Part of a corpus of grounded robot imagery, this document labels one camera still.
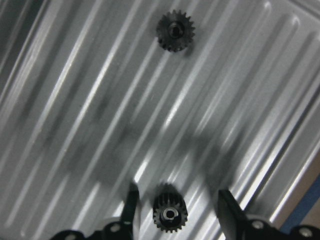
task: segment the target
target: spur gear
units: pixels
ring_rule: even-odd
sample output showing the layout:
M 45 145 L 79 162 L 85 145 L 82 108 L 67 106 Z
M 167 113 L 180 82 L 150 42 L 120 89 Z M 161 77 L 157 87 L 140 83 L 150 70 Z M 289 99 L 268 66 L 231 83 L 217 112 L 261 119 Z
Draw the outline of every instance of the spur gear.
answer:
M 188 212 L 184 199 L 178 193 L 165 192 L 155 198 L 153 221 L 157 228 L 166 233 L 178 231 L 186 225 Z
M 190 21 L 191 17 L 186 17 L 187 13 L 168 12 L 163 15 L 156 27 L 158 42 L 160 46 L 169 52 L 178 52 L 188 47 L 193 41 L 195 29 Z

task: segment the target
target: pinion gear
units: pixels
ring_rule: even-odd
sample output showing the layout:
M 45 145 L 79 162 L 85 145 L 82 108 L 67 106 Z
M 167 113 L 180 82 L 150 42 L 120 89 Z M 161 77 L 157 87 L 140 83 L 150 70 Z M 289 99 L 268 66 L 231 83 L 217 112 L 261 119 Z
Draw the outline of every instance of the pinion gear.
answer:
M 193 41 L 192 37 L 194 27 L 193 22 L 190 21 L 191 17 L 186 17 L 187 13 L 168 12 L 162 16 L 156 27 L 158 42 L 160 46 L 169 52 L 178 52 L 188 47 Z
M 186 225 L 188 212 L 184 199 L 178 193 L 160 194 L 153 204 L 153 221 L 157 228 L 166 233 L 178 231 Z

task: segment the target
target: gear bore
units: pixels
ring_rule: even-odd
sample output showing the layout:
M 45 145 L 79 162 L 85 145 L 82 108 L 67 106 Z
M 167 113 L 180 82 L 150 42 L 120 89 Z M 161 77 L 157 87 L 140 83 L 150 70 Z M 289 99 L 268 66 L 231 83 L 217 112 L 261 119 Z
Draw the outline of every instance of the gear bore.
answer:
M 191 17 L 186 17 L 187 13 L 168 12 L 163 15 L 156 27 L 158 42 L 160 46 L 169 52 L 178 52 L 188 47 L 193 41 L 192 37 L 195 35 L 195 29 L 190 21 Z
M 165 192 L 155 198 L 153 221 L 158 228 L 167 233 L 178 231 L 186 225 L 188 212 L 184 199 L 178 193 Z

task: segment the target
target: bolt head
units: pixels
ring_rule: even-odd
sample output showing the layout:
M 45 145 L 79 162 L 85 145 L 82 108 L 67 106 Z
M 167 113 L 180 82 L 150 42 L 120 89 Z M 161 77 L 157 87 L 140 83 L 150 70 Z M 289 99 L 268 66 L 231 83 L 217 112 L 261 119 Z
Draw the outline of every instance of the bolt head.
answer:
M 118 232 L 120 229 L 121 229 L 121 226 L 120 226 L 120 224 L 118 224 L 118 223 L 114 223 L 114 224 L 110 227 L 110 231 L 111 231 L 112 233 L 116 233 L 116 232 Z
M 264 228 L 264 223 L 262 221 L 259 220 L 255 220 L 251 223 L 252 227 L 254 227 L 255 229 L 263 229 Z
M 305 238 L 311 238 L 313 236 L 312 231 L 307 227 L 302 227 L 299 229 L 299 234 Z

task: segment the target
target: gear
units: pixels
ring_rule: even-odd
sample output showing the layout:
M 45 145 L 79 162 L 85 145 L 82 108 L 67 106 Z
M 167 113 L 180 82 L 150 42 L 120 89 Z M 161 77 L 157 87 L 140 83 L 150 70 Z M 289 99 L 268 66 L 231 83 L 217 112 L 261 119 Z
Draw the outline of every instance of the gear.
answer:
M 178 52 L 188 47 L 193 41 L 192 37 L 195 35 L 195 29 L 190 21 L 191 17 L 186 17 L 187 13 L 168 12 L 163 15 L 156 27 L 158 42 L 161 47 L 169 52 Z
M 184 199 L 178 193 L 165 192 L 155 198 L 153 221 L 157 228 L 167 233 L 178 231 L 186 225 L 188 212 Z

